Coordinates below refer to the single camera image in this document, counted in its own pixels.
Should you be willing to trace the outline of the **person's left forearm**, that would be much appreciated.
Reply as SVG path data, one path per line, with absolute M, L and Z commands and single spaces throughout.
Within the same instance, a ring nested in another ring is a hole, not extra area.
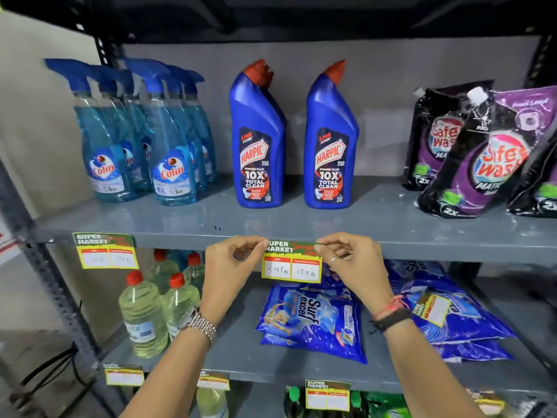
M 183 329 L 119 418 L 189 418 L 209 337 Z

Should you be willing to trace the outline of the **person's left hand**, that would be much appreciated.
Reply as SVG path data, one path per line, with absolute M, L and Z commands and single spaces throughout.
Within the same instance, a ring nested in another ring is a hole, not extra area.
M 261 260 L 238 261 L 235 248 L 245 242 L 269 242 L 261 236 L 234 236 L 209 246 L 205 252 L 205 280 L 200 313 L 218 327 L 248 277 Z

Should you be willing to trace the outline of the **black purple detergent pouch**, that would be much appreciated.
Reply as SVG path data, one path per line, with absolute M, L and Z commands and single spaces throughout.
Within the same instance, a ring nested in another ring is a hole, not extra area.
M 557 127 L 531 153 L 506 211 L 517 216 L 557 218 Z
M 418 197 L 424 213 L 445 219 L 480 216 L 521 169 L 557 115 L 557 84 L 493 91 L 476 86 L 463 127 L 440 170 Z
M 491 90 L 493 83 L 482 80 L 414 91 L 417 100 L 403 172 L 405 189 L 421 192 L 435 178 L 471 110 L 468 92 L 478 86 Z

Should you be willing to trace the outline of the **yellow green price label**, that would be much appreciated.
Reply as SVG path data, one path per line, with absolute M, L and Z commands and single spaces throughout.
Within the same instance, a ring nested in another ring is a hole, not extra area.
M 123 233 L 75 232 L 73 240 L 83 269 L 139 269 L 135 239 Z
M 323 259 L 314 241 L 269 239 L 262 257 L 261 277 L 266 280 L 319 284 Z
M 107 386 L 140 387 L 145 381 L 145 372 L 138 365 L 102 364 Z
M 506 408 L 506 402 L 493 391 L 474 391 L 469 388 L 466 391 L 478 404 L 482 412 L 491 418 L 501 418 Z
M 306 379 L 305 408 L 349 412 L 350 389 L 348 382 Z
M 229 391 L 229 373 L 214 370 L 201 370 L 197 387 L 220 391 Z
M 416 298 L 413 314 L 442 328 L 446 323 L 452 305 L 453 302 L 445 296 L 425 292 Z

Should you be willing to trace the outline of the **row of blue spray bottles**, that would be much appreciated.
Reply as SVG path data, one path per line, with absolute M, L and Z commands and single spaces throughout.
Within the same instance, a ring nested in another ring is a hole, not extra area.
M 183 95 L 182 70 L 131 58 L 126 69 L 46 58 L 73 95 L 82 161 L 95 196 L 106 203 L 154 193 L 164 206 L 197 201 L 210 169 Z

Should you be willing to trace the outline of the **grey metal shelving rack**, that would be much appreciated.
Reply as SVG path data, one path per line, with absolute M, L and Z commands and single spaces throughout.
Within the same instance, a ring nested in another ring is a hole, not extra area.
M 0 0 L 7 11 L 76 30 L 108 45 L 108 63 L 122 45 L 302 43 L 364 40 L 490 38 L 539 35 L 526 85 L 557 78 L 557 0 Z M 557 224 L 530 245 L 519 242 L 502 213 L 472 226 L 471 237 L 435 242 L 435 219 L 396 201 L 393 178 L 357 178 L 358 215 L 342 213 L 384 252 L 448 259 L 471 274 L 482 262 L 538 262 L 557 255 Z

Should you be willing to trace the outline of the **silver metal wristwatch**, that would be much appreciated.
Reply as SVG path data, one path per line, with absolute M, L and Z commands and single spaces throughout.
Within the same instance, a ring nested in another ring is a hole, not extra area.
M 213 345 L 217 328 L 200 313 L 199 308 L 192 309 L 184 316 L 179 326 L 179 332 L 187 328 L 199 330 L 208 339 L 209 347 Z

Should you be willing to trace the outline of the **person's right hand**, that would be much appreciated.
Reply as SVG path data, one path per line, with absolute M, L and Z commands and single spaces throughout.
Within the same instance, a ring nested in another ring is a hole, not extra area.
M 330 258 L 325 245 L 350 245 L 351 256 Z M 388 280 L 381 247 L 371 238 L 337 232 L 319 238 L 315 250 L 344 284 L 363 302 L 374 319 L 396 309 L 394 294 Z

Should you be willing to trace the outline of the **clear red-capped liquid bottle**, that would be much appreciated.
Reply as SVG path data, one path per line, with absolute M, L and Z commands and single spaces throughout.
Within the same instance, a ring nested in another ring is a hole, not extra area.
M 205 264 L 200 253 L 192 251 L 187 256 L 187 267 L 183 270 L 185 280 L 191 286 L 197 288 L 199 295 L 203 294 L 203 285 L 205 280 Z
M 170 289 L 162 296 L 162 309 L 171 342 L 177 337 L 182 322 L 191 316 L 200 303 L 198 288 L 186 281 L 184 274 L 174 273 L 169 278 Z
M 118 303 L 131 346 L 138 357 L 153 358 L 169 342 L 159 289 L 140 270 L 130 271 L 126 283 Z
M 147 271 L 144 280 L 153 283 L 163 296 L 170 289 L 170 278 L 173 274 L 180 273 L 178 264 L 168 257 L 166 250 L 155 248 L 153 252 L 155 263 Z

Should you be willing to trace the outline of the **person's right forearm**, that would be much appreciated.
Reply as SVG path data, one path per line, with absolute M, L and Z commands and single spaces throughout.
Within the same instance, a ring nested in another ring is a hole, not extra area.
M 485 418 L 412 318 L 383 335 L 412 418 Z

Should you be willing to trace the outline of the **green packet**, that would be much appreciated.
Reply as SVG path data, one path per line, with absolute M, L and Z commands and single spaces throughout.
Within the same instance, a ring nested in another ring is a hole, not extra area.
M 404 395 L 377 391 L 351 391 L 350 418 L 412 418 Z

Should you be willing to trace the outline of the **blue detergent powder packet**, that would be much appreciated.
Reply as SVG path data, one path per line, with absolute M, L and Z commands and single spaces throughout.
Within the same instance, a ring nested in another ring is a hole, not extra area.
M 366 365 L 361 308 L 347 288 L 274 285 L 256 330 L 261 344 L 304 349 Z
M 352 297 L 352 291 L 346 287 L 338 274 L 332 271 L 327 264 L 323 264 L 322 266 L 321 281 L 318 287 L 319 290 L 330 296 L 344 297 L 347 299 Z
M 496 339 L 433 346 L 446 363 L 512 360 Z
M 442 328 L 413 314 L 414 323 L 430 344 L 516 337 L 511 328 L 459 288 L 440 262 L 385 259 L 384 263 L 393 293 L 401 295 L 412 313 L 416 298 L 425 292 L 445 296 L 453 302 Z

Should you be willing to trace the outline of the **dark green-capped bottle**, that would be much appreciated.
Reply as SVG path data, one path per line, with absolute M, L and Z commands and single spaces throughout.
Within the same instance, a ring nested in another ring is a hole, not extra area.
M 305 414 L 305 401 L 300 387 L 286 386 L 283 398 L 284 418 L 303 418 Z

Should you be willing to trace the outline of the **black wristband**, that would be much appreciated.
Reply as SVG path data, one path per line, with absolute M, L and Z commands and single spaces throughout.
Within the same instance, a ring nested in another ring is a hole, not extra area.
M 393 327 L 394 325 L 407 320 L 411 319 L 413 316 L 412 312 L 407 308 L 398 308 L 393 311 L 390 311 L 386 316 L 374 319 L 373 326 L 375 331 L 380 333 L 384 333 L 389 328 Z

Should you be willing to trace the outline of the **blue red-capped toilet cleaner bottle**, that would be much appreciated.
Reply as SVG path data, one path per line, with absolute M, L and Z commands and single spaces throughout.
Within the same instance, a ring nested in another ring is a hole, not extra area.
M 234 187 L 244 208 L 275 208 L 283 201 L 287 121 L 268 90 L 273 76 L 265 60 L 254 61 L 229 92 Z
M 312 84 L 306 100 L 303 151 L 305 203 L 317 210 L 348 208 L 359 126 L 338 90 L 346 61 L 333 63 Z

